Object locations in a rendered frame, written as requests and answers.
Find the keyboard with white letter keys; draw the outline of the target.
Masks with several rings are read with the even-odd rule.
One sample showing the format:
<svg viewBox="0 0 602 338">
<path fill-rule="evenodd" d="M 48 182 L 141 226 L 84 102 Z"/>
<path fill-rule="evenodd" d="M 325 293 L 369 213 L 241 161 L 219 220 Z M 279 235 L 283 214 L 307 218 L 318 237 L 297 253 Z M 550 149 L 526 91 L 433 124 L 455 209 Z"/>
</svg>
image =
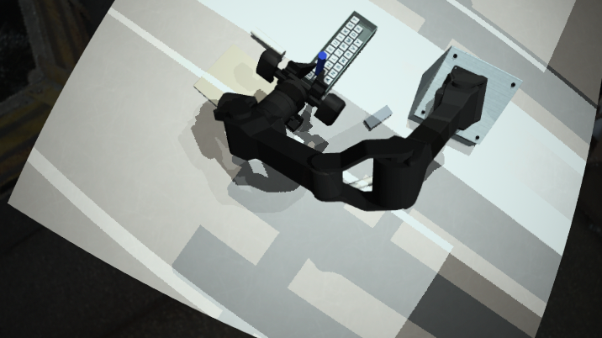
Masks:
<svg viewBox="0 0 602 338">
<path fill-rule="evenodd" d="M 373 24 L 366 17 L 354 10 L 320 49 L 310 63 L 317 64 L 319 53 L 321 51 L 326 53 L 324 69 L 326 69 L 325 85 L 327 85 L 328 89 L 325 94 L 327 94 L 335 85 L 336 80 L 373 37 L 377 28 L 377 25 Z M 308 75 L 302 78 L 302 80 L 310 86 L 312 86 L 317 77 L 315 75 L 315 69 L 316 67 Z"/>
</svg>

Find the dark blue stylus with grey tip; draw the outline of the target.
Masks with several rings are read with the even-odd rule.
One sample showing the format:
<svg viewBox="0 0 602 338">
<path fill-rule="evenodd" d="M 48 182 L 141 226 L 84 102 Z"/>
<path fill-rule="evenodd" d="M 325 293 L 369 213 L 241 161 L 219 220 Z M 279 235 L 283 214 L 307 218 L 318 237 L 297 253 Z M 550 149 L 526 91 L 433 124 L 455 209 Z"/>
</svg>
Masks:
<svg viewBox="0 0 602 338">
<path fill-rule="evenodd" d="M 326 53 L 321 51 L 319 53 L 319 57 L 318 57 L 318 61 L 317 61 L 317 66 L 315 69 L 315 75 L 318 76 L 322 70 L 324 70 L 325 68 L 325 59 L 326 59 Z"/>
</svg>

